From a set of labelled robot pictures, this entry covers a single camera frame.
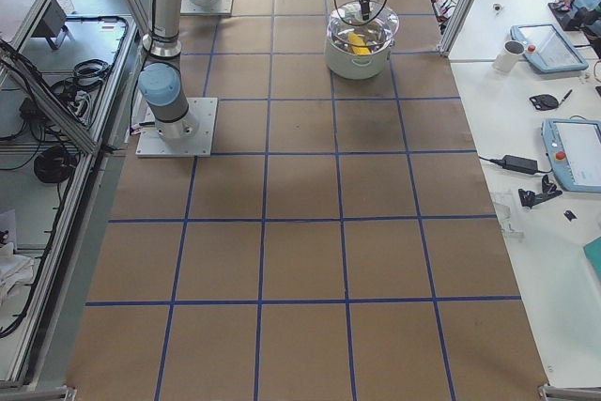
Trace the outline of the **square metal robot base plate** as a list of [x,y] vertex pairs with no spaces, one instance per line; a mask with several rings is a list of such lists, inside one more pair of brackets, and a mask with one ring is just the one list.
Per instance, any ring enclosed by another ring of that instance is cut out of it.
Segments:
[[157,121],[148,106],[140,129],[136,156],[141,158],[209,157],[212,150],[217,98],[187,98],[188,113],[174,123]]

